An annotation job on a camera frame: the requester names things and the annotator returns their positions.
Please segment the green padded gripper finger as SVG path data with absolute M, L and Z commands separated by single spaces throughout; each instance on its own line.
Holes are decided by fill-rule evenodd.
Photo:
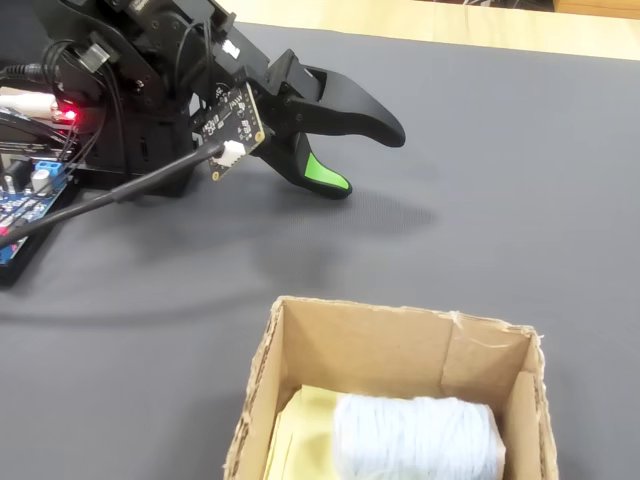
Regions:
M 257 148 L 257 157 L 289 183 L 314 194 L 341 200 L 352 193 L 352 185 L 345 177 L 317 159 L 305 133 L 285 139 L 270 135 Z

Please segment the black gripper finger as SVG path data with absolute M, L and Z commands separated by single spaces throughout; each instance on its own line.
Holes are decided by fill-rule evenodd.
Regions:
M 371 94 L 345 75 L 309 67 L 320 77 L 317 100 L 292 97 L 287 111 L 294 130 L 325 136 L 361 135 L 388 147 L 405 144 L 399 120 Z

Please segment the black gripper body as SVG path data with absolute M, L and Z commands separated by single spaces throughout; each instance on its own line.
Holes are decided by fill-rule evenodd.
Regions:
M 232 19 L 214 23 L 214 102 L 230 89 L 249 84 L 258 114 L 271 142 L 285 150 L 308 150 L 312 115 L 302 111 L 317 106 L 328 74 L 300 63 L 292 50 L 272 62 L 237 28 Z

